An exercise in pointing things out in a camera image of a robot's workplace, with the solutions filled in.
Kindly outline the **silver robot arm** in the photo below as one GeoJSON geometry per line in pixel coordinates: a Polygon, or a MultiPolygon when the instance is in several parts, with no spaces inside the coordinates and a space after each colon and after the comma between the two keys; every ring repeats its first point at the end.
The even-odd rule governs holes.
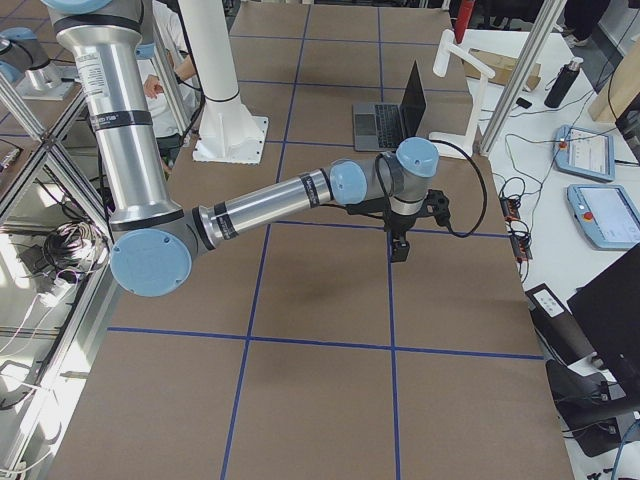
{"type": "Polygon", "coordinates": [[[339,160],[250,193],[239,180],[261,160],[268,121],[239,93],[227,24],[217,1],[180,5],[203,87],[194,165],[164,176],[137,68],[154,49],[147,1],[51,1],[58,42],[75,59],[90,123],[115,203],[110,269],[125,290],[166,295],[188,279],[194,261],[251,229],[329,203],[381,216],[392,257],[407,258],[407,232],[424,217],[443,221],[444,194],[431,188],[439,154],[412,137],[372,160],[339,160]]]}

